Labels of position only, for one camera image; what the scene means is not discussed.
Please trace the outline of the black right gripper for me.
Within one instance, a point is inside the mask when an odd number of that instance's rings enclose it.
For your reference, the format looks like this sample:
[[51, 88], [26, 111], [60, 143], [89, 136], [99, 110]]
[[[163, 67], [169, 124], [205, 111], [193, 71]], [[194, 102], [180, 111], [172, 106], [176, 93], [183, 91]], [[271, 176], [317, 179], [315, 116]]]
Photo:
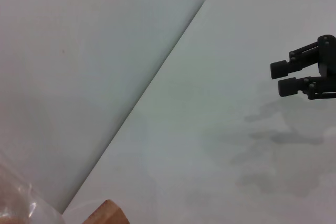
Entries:
[[288, 76], [318, 62], [320, 77], [288, 78], [278, 81], [281, 97], [301, 91], [309, 100], [335, 99], [335, 37], [323, 35], [317, 42], [289, 53], [289, 61], [270, 64], [272, 79]]

